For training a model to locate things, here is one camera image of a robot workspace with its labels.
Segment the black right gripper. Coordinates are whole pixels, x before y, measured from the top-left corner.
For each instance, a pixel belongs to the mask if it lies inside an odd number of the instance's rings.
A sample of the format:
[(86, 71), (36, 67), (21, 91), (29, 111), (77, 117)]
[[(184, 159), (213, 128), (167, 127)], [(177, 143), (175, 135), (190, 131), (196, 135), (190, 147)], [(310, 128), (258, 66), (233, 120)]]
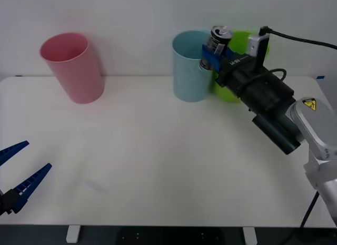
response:
[(211, 70), (217, 72), (217, 83), (226, 86), (236, 97), (266, 98), (267, 88), (264, 86), (266, 69), (263, 67), (265, 56), (249, 56), (239, 54), (228, 46), (226, 58), (212, 53), (202, 45), (202, 58), (207, 61)]

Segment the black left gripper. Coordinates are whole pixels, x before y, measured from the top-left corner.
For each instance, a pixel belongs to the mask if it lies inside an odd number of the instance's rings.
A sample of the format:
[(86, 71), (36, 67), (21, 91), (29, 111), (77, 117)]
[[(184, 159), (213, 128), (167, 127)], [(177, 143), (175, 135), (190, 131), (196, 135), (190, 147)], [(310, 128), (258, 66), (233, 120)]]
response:
[[(29, 145), (28, 141), (23, 141), (18, 144), (7, 147), (0, 152), (0, 166), (6, 163), (10, 158), (16, 155), (19, 151)], [(27, 203), (28, 198), (32, 195), (41, 181), (48, 174), (52, 165), (50, 163), (43, 166), (40, 170), (31, 175), (28, 179), (10, 189), (5, 194), (0, 194), (0, 215), (7, 212), (18, 213)]]

